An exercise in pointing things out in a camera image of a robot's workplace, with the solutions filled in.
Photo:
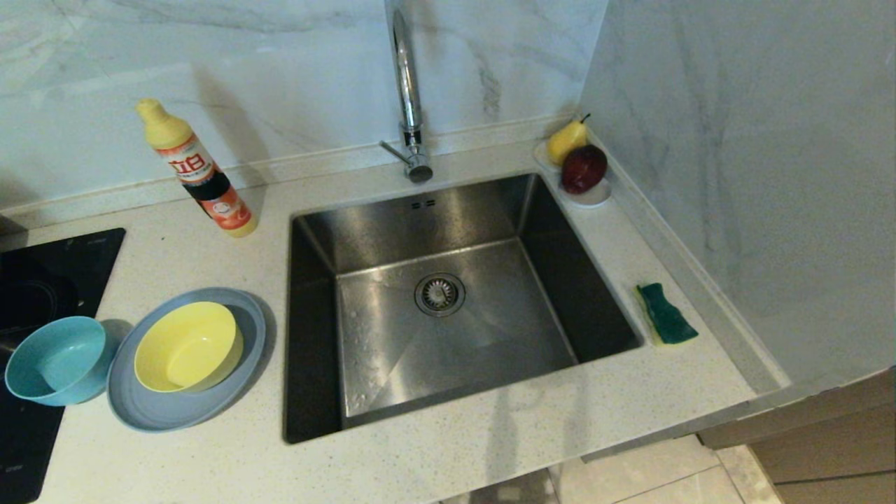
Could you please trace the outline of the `black induction cooktop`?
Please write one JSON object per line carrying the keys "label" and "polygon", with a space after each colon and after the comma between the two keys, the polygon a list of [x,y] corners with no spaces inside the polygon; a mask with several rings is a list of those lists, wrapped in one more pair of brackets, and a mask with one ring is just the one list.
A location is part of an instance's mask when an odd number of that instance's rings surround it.
{"label": "black induction cooktop", "polygon": [[64,415],[8,390],[10,357],[46,323],[96,315],[125,235],[113,227],[0,253],[0,504],[41,495]]}

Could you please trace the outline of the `metal sink drain strainer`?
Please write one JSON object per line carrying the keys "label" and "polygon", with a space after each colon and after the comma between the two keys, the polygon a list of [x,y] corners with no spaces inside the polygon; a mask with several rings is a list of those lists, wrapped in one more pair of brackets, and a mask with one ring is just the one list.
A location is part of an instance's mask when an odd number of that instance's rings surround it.
{"label": "metal sink drain strainer", "polygon": [[465,300],[466,286],[460,278],[448,272],[425,276],[414,290],[416,306],[433,318],[446,318],[455,314]]}

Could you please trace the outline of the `red apple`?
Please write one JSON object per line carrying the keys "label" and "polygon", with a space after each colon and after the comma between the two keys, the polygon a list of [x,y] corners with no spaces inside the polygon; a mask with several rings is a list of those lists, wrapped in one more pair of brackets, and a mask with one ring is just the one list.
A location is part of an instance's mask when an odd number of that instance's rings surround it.
{"label": "red apple", "polygon": [[563,162],[561,188],[578,195],[595,188],[608,171],[608,157],[596,146],[574,148]]}

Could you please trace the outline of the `grey-blue plate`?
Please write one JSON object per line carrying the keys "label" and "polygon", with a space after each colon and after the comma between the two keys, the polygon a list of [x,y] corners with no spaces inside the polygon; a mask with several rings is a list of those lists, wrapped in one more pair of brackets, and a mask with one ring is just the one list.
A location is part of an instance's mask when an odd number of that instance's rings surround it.
{"label": "grey-blue plate", "polygon": [[[196,393],[160,393],[142,386],[134,372],[137,348],[153,323],[191,301],[214,301],[234,314],[244,334],[244,352],[236,370],[218,385]],[[147,313],[125,336],[106,377],[106,397],[119,421],[141,433],[170,433],[208,421],[249,391],[267,364],[273,343],[268,336],[266,304],[245,290],[208,287],[186,291]]]}

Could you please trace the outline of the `chrome kitchen faucet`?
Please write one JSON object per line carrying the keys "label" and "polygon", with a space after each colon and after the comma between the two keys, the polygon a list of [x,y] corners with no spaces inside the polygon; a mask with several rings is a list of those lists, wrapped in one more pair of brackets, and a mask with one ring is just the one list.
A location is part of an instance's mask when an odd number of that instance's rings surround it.
{"label": "chrome kitchen faucet", "polygon": [[423,184],[434,176],[423,140],[424,115],[419,95],[419,79],[412,47],[412,32],[405,15],[405,0],[384,0],[391,57],[401,109],[400,133],[405,152],[387,141],[379,146],[405,165],[405,175],[413,184]]}

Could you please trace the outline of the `green and yellow sponge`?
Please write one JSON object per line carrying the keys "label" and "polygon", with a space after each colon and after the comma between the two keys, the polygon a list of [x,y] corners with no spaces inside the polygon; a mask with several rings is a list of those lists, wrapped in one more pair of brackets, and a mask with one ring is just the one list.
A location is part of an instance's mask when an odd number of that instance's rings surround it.
{"label": "green and yellow sponge", "polygon": [[688,323],[681,310],[669,301],[661,283],[639,284],[636,292],[658,344],[676,345],[697,338],[699,332]]}

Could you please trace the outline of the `stainless steel sink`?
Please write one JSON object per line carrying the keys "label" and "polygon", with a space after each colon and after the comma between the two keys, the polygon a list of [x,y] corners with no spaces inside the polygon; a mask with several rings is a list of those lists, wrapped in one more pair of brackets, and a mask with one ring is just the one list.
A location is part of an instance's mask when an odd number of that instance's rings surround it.
{"label": "stainless steel sink", "polygon": [[[446,318],[415,304],[448,272]],[[298,444],[643,345],[546,176],[297,215],[283,438]]]}

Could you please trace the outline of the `orange dish soap bottle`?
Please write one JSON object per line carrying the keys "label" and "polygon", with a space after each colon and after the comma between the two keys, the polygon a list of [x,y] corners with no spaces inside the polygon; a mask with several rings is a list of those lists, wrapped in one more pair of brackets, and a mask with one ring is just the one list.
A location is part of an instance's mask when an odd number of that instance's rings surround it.
{"label": "orange dish soap bottle", "polygon": [[168,112],[156,99],[142,99],[136,112],[143,121],[147,144],[175,172],[180,185],[217,226],[244,238],[258,225],[257,216],[238,195],[193,128]]}

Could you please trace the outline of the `small white dish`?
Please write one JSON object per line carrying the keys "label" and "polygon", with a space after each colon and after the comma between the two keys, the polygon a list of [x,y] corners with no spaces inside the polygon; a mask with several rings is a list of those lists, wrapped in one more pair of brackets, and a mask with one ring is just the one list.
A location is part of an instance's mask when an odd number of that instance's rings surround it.
{"label": "small white dish", "polygon": [[607,176],[605,176],[598,185],[593,186],[593,188],[589,189],[587,192],[582,192],[582,194],[571,194],[570,192],[566,192],[561,183],[562,169],[557,164],[550,162],[550,158],[547,155],[546,145],[546,141],[539,141],[533,150],[533,157],[535,162],[538,163],[538,166],[540,166],[541,169],[546,170],[551,176],[554,184],[558,188],[560,197],[562,197],[564,201],[582,209],[589,209],[599,207],[599,205],[605,204],[605,202],[611,198],[612,186]]}

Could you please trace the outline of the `wooden cabinet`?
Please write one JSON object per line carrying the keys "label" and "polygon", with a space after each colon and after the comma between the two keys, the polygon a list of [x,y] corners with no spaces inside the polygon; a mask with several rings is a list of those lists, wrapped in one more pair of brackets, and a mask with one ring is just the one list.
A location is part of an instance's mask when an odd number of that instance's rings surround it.
{"label": "wooden cabinet", "polygon": [[896,366],[698,437],[746,449],[786,504],[896,504]]}

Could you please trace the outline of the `yellow bowl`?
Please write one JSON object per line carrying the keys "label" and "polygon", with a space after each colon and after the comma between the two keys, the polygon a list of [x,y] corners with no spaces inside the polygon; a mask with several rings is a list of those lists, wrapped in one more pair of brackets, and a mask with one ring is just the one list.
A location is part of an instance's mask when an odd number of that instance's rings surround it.
{"label": "yellow bowl", "polygon": [[166,313],[138,345],[134,373],[157,393],[198,393],[227,379],[242,358],[244,336],[236,316],[214,301],[196,301]]}

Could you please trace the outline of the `teal bowl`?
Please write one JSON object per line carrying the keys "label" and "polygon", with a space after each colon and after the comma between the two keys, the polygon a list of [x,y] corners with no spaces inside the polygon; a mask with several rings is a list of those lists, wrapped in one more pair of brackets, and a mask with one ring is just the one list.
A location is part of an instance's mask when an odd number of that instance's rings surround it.
{"label": "teal bowl", "polygon": [[43,325],[13,352],[4,370],[7,390],[39,405],[64,407],[106,389],[118,341],[102,323],[70,316]]}

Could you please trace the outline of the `yellow pear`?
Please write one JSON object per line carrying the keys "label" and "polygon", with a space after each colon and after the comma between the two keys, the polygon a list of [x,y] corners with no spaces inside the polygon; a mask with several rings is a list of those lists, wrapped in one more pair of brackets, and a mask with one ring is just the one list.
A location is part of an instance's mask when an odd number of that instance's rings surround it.
{"label": "yellow pear", "polygon": [[590,117],[591,113],[588,113],[580,119],[574,119],[548,138],[546,153],[551,163],[558,167],[562,166],[570,152],[588,144],[588,129],[585,123]]}

